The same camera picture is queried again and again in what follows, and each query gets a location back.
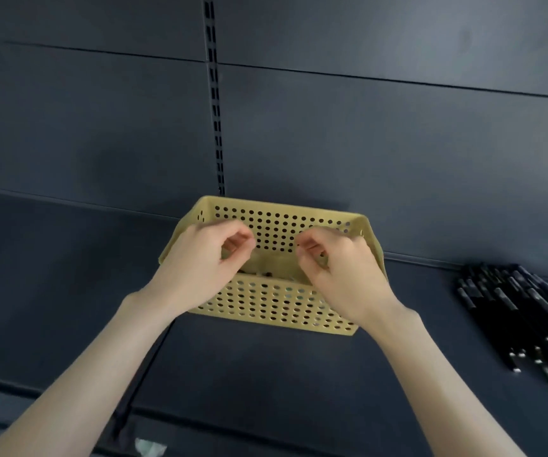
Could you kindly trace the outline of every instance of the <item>forearm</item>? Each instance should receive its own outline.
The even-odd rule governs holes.
[[[434,455],[524,455],[456,373],[416,313],[403,308],[385,330],[373,318],[364,326],[388,358]]]
[[[149,348],[168,321],[125,301],[66,371],[0,437],[0,456],[91,453]]]

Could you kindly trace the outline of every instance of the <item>right hand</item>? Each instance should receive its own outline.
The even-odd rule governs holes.
[[[314,227],[297,236],[301,269],[328,304],[342,317],[365,326],[373,318],[385,322],[408,311],[394,296],[369,245],[361,236],[350,238],[337,230]],[[328,267],[315,260],[328,255]]]

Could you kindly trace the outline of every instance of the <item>perforated basket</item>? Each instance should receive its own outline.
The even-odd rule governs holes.
[[[159,257],[160,264],[189,225],[236,218],[253,230],[257,247],[234,279],[214,298],[191,310],[192,313],[340,335],[356,332],[357,326],[332,310],[310,284],[297,263],[294,240],[301,231],[313,226],[335,228],[349,236],[360,235],[385,275],[382,247],[366,216],[206,196],[179,221]],[[326,260],[321,257],[321,264],[326,264]]]

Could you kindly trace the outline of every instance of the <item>hand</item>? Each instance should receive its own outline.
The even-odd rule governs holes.
[[[253,232],[238,220],[189,226],[138,292],[141,304],[147,299],[172,321],[216,295],[251,257],[255,245]],[[225,260],[222,247],[231,252]]]
[[[363,325],[378,322],[405,308],[394,296],[371,249],[361,236],[350,238],[337,230],[314,227],[297,236],[301,269],[338,314]],[[327,268],[315,257],[328,255]]]

